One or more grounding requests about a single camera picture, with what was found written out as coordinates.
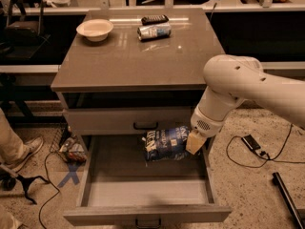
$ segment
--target drawer handle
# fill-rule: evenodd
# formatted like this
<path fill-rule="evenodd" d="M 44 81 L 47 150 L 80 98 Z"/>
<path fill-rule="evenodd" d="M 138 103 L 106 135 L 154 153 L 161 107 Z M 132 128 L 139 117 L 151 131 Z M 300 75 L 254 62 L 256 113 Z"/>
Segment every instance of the drawer handle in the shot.
<path fill-rule="evenodd" d="M 133 128 L 135 129 L 135 130 L 155 130 L 155 129 L 157 129 L 158 128 L 158 126 L 159 126 L 159 123 L 158 122 L 156 122 L 155 123 L 155 126 L 152 126 L 152 127 L 138 127 L 138 126 L 136 126 L 136 123 L 134 122 L 133 123 Z"/>
<path fill-rule="evenodd" d="M 138 220 L 136 219 L 135 220 L 135 226 L 136 226 L 136 228 L 138 228 L 138 229 L 157 229 L 157 228 L 160 228 L 161 227 L 161 219 L 159 219 L 159 224 L 158 225 L 156 225 L 156 226 L 146 226 L 146 225 L 139 225 L 138 224 Z"/>

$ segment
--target black pole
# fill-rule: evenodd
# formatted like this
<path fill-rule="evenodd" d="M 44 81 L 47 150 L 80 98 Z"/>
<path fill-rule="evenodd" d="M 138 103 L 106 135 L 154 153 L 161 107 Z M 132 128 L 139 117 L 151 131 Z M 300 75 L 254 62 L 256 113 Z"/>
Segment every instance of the black pole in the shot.
<path fill-rule="evenodd" d="M 284 197 L 287 207 L 290 213 L 293 215 L 295 223 L 297 224 L 297 228 L 304 229 L 305 227 L 302 218 L 299 215 L 297 209 L 295 208 L 295 204 L 292 198 L 290 197 L 282 178 L 280 177 L 278 172 L 273 173 L 273 176 L 274 176 L 274 184 L 278 186 L 280 193 Z"/>

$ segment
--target white robotic arm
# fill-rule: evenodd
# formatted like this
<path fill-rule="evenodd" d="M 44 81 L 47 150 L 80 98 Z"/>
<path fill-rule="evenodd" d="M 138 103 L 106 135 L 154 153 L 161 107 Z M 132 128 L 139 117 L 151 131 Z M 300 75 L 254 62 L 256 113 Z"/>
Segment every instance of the white robotic arm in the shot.
<path fill-rule="evenodd" d="M 187 150 L 194 154 L 216 135 L 228 113 L 245 99 L 305 129 L 305 82 L 263 72 L 251 57 L 222 54 L 203 69 L 207 88 L 191 118 Z"/>

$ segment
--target speckled floor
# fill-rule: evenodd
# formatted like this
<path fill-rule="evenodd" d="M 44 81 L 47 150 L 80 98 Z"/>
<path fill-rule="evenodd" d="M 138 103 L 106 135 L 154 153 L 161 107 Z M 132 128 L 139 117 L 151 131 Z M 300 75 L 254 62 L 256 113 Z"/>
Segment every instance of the speckled floor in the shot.
<path fill-rule="evenodd" d="M 51 143 L 58 125 L 15 126 L 24 140 L 37 135 L 45 138 L 43 149 L 26 164 L 20 172 L 24 177 L 46 176 L 44 160 L 50 153 Z M 238 109 L 230 113 L 225 126 L 216 136 L 209 160 L 213 170 L 213 184 L 220 205 L 228 205 L 233 211 L 223 223 L 177 224 L 165 228 L 295 228 L 292 216 L 287 209 L 279 189 L 273 185 L 273 173 L 279 172 L 297 208 L 305 206 L 305 164 L 289 164 L 268 161 L 261 168 L 245 168 L 229 160 L 226 149 L 232 137 L 251 134 L 262 149 L 274 157 L 281 149 L 290 123 L 261 109 Z M 305 162 L 305 132 L 292 128 L 286 147 L 277 160 Z M 260 166 L 259 160 L 250 153 L 240 138 L 229 146 L 229 156 L 244 165 Z M 57 155 L 50 155 L 47 160 L 51 181 L 58 186 L 69 168 Z M 74 208 L 84 167 L 77 170 L 77 177 L 70 178 L 60 187 L 60 193 L 42 209 L 40 218 L 46 228 L 73 228 L 64 218 L 63 212 Z M 20 182 L 10 192 L 0 191 L 1 204 L 12 212 L 27 227 L 42 228 L 39 222 L 41 206 L 56 190 L 49 184 L 36 180 L 30 190 L 30 196 L 37 201 L 32 205 L 23 197 Z"/>

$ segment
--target sneaker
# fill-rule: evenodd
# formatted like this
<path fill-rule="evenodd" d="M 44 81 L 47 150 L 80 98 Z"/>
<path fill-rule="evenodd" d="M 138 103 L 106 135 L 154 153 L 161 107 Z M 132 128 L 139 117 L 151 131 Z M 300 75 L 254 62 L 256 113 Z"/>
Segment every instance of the sneaker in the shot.
<path fill-rule="evenodd" d="M 25 142 L 25 145 L 28 146 L 29 148 L 29 153 L 27 154 L 27 156 L 22 160 L 18 160 L 17 162 L 6 166 L 9 169 L 12 169 L 14 172 L 19 172 L 22 169 L 22 167 L 27 163 L 29 158 L 35 155 L 36 153 L 38 153 L 38 151 L 41 149 L 43 144 L 44 144 L 44 139 L 42 136 L 39 136 L 36 139 Z"/>

